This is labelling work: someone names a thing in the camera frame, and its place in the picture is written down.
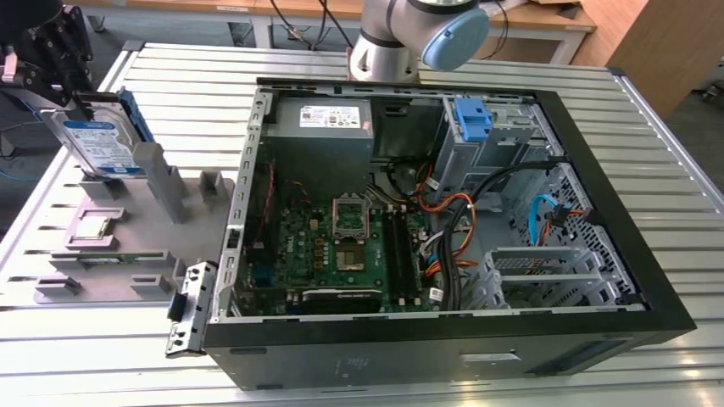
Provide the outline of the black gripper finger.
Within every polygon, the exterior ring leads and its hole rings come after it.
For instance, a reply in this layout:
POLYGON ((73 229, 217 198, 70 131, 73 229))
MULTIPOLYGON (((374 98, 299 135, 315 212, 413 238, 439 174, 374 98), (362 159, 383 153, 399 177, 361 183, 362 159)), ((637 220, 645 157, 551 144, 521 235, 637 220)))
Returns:
POLYGON ((58 35, 63 46, 61 59, 62 89, 69 97, 77 92, 93 90, 87 63, 93 60, 93 50, 85 29, 85 21, 78 6, 61 5, 58 35))
POLYGON ((93 113, 77 92, 69 97, 62 89, 61 59, 63 46, 58 35, 58 24, 38 27, 33 40, 21 48, 21 61, 25 64, 25 89, 39 96, 46 103, 70 112, 74 120, 91 120, 93 113))

